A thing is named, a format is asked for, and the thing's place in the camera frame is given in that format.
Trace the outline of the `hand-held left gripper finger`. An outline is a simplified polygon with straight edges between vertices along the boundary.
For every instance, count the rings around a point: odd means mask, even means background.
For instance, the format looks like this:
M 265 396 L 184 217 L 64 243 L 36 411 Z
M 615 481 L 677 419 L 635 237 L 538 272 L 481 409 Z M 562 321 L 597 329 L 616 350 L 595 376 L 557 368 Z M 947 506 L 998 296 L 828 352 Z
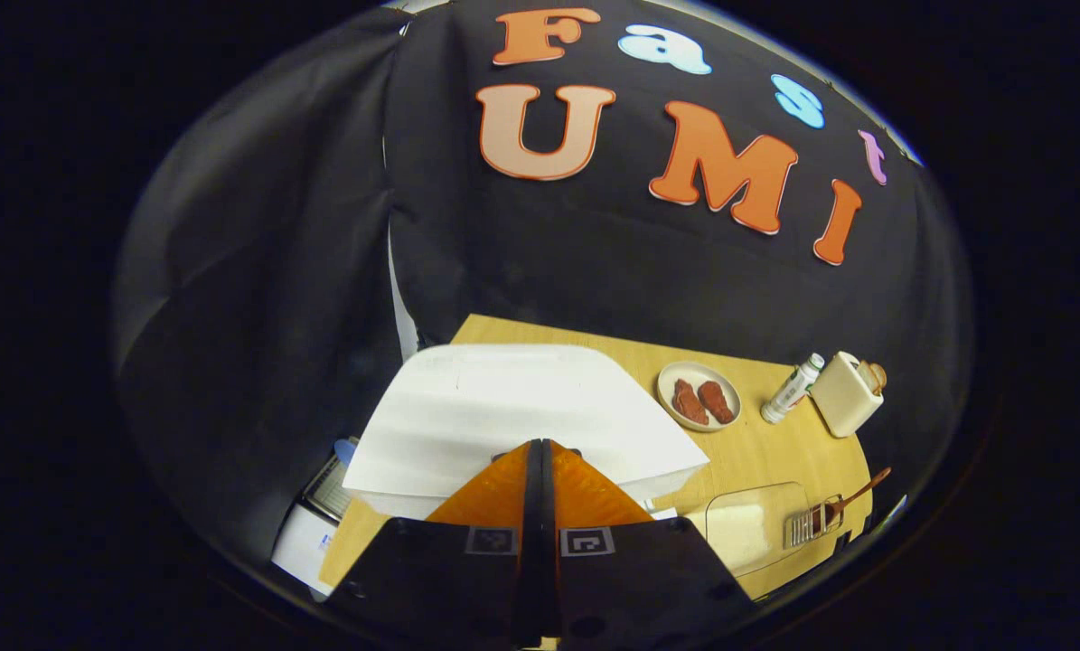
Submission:
M 561 650 L 689 650 L 757 606 L 685 516 L 654 519 L 542 440 L 542 630 Z
M 426 520 L 394 516 L 328 606 L 384 650 L 516 650 L 543 634 L 543 442 L 483 471 Z

